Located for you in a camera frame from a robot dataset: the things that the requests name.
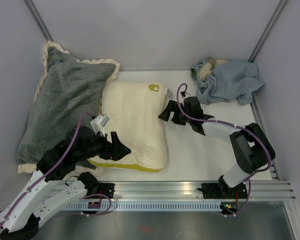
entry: gray cushion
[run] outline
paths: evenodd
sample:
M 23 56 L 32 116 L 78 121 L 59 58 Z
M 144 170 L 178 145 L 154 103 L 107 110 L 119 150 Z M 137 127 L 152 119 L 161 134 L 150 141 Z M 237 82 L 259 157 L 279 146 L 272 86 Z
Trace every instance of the gray cushion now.
M 97 115 L 104 85 L 115 69 L 111 63 L 76 62 L 72 55 L 49 47 L 47 76 L 16 151 L 18 164 L 36 164 L 77 125 L 82 112 Z M 90 121 L 85 117 L 82 125 L 91 127 Z M 78 165 L 96 168 L 87 160 Z

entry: crumpled blue cloth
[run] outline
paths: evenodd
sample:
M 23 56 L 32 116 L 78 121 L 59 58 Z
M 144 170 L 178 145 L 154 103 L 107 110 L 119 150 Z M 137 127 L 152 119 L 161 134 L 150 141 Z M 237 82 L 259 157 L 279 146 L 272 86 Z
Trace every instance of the crumpled blue cloth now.
M 205 63 L 202 59 L 191 68 L 191 77 L 198 85 L 196 96 L 202 104 L 230 102 L 236 98 L 240 105 L 250 104 L 253 91 L 265 84 L 258 78 L 257 65 L 243 60 L 231 60 L 217 66 L 213 69 L 214 74 L 202 81 L 197 73 Z

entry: pillow with beige trim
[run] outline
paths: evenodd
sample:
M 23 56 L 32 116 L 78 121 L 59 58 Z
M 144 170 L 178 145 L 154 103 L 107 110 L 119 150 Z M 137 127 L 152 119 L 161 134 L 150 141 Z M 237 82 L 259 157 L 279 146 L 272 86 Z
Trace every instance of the pillow with beige trim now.
M 82 112 L 99 112 L 103 88 L 116 78 L 120 64 L 112 59 L 80 61 L 58 43 L 48 41 L 44 67 L 45 76 L 16 151 L 19 173 L 32 173 L 43 154 L 77 125 Z M 90 121 L 86 117 L 82 125 L 91 127 Z M 78 165 L 77 172 L 100 172 L 87 160 Z
M 113 161 L 96 156 L 88 161 L 97 167 L 159 172 L 167 161 L 163 126 L 166 88 L 157 82 L 109 83 L 102 93 L 102 113 L 110 119 L 105 132 L 116 131 L 120 141 L 131 149 L 124 158 Z

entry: white table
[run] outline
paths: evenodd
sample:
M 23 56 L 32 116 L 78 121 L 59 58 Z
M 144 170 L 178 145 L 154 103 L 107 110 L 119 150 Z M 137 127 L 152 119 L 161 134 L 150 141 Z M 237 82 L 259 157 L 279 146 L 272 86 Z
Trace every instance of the white table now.
M 117 76 L 119 81 L 161 82 L 174 92 L 187 83 L 188 92 L 196 95 L 197 84 L 190 71 L 124 71 Z M 241 106 L 237 101 L 201 105 L 205 114 L 238 125 L 254 122 L 250 105 Z M 167 148 L 167 163 L 157 173 L 129 169 L 106 168 L 98 176 L 99 181 L 216 181 L 236 162 L 231 144 L 220 139 L 194 132 L 187 124 L 176 125 L 162 122 Z M 270 171 L 255 175 L 252 180 L 272 180 Z

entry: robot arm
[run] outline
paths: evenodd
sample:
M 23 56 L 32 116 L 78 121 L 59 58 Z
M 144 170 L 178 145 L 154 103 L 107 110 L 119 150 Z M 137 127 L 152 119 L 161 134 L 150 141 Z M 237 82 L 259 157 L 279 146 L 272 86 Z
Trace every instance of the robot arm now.
M 86 126 L 80 126 L 73 145 L 64 160 L 43 178 L 65 153 L 73 140 L 76 128 L 68 132 L 65 139 L 54 148 L 44 153 L 24 189 L 9 207 L 0 212 L 0 226 L 3 228 L 0 233 L 2 240 L 30 240 L 48 219 L 68 204 L 87 195 L 98 193 L 98 180 L 91 173 L 84 172 L 68 188 L 47 201 L 43 201 L 46 193 L 64 179 L 67 174 L 74 171 L 78 162 L 94 156 L 118 161 L 131 153 L 131 150 L 120 142 L 116 132 L 111 132 L 112 142 L 107 141 L 104 126 L 108 120 L 106 115 L 95 117 L 91 122 L 94 132 Z M 39 182 L 35 187 L 29 190 L 30 186 L 37 181 Z M 17 207 L 5 219 L 8 211 L 16 202 Z
M 181 107 L 192 118 L 208 121 L 202 122 L 189 119 L 181 113 L 177 102 L 172 100 L 169 101 L 166 109 L 158 118 L 168 121 L 171 112 L 174 112 L 171 119 L 174 124 L 184 126 L 186 123 L 189 123 L 196 133 L 216 137 L 232 145 L 236 164 L 218 180 L 220 191 L 223 194 L 230 192 L 232 188 L 242 183 L 246 178 L 254 174 L 255 171 L 268 163 L 265 151 L 252 136 L 233 126 L 216 124 L 217 119 L 214 116 L 204 114 L 197 97 L 185 97 Z M 276 157 L 274 149 L 258 124 L 251 123 L 241 127 L 246 128 L 262 141 L 270 154 L 271 160 Z

